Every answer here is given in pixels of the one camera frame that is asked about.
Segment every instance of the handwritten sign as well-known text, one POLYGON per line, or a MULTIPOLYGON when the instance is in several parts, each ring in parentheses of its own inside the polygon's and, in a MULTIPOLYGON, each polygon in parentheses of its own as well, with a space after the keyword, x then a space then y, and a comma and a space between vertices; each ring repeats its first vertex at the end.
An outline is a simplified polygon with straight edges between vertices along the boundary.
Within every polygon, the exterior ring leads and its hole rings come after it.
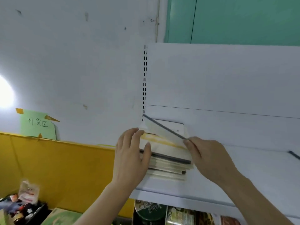
POLYGON ((21 134, 35 137, 41 134, 43 138, 56 140, 55 125, 45 119, 46 115, 46 113, 24 109, 23 114, 20 115, 21 134))

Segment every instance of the left hand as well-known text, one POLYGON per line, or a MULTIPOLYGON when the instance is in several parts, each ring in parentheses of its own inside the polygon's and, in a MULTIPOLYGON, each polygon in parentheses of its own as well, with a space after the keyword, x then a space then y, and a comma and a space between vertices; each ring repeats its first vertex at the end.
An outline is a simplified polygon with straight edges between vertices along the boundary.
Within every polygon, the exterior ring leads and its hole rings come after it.
POLYGON ((125 188, 130 193, 142 181, 149 167, 151 146, 145 145, 144 155, 140 157, 140 138, 144 134, 139 128, 125 131, 115 147, 115 162, 112 183, 125 188))

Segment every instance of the green lid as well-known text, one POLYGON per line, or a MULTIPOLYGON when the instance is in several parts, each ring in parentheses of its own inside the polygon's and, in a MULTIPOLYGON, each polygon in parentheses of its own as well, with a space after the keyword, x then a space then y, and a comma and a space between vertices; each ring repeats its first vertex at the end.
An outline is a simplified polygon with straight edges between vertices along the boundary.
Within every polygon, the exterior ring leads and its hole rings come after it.
POLYGON ((167 206, 157 203, 135 200, 134 208, 137 214, 144 220, 157 221, 165 217, 167 206))

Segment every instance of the stack of paper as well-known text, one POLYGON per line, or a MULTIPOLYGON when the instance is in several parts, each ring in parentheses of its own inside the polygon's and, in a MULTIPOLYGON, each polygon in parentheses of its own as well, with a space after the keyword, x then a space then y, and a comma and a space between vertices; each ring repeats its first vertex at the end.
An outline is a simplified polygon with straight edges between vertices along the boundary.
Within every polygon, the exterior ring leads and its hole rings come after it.
POLYGON ((151 144, 152 156, 150 160, 148 174, 156 177, 184 180, 186 170, 192 169, 191 155, 183 144, 183 139, 186 138, 187 132, 181 123, 154 120, 156 123, 171 129, 180 137, 172 136, 167 132, 163 132, 163 127, 156 126, 155 122, 150 122, 144 118, 144 122, 140 126, 140 130, 144 130, 140 140, 140 151, 147 142, 151 144))

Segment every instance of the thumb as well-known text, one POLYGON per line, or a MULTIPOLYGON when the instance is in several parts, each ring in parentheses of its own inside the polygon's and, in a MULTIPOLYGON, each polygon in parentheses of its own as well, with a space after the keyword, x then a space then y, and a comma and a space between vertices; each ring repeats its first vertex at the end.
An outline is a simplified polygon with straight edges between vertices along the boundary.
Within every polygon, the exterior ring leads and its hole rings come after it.
POLYGON ((192 158, 195 161, 201 159, 201 155, 199 150, 196 148, 196 146, 194 145, 193 142, 191 142, 190 140, 184 140, 183 143, 185 144, 185 146, 187 147, 187 149, 190 151, 192 158))
POLYGON ((143 165, 145 171, 147 171, 147 169, 149 168, 149 163, 150 163, 151 154, 152 154, 152 151, 151 151, 151 145, 150 145, 150 143, 148 142, 148 143, 145 145, 145 148, 144 148, 144 154, 143 154, 143 159, 142 159, 142 165, 143 165))

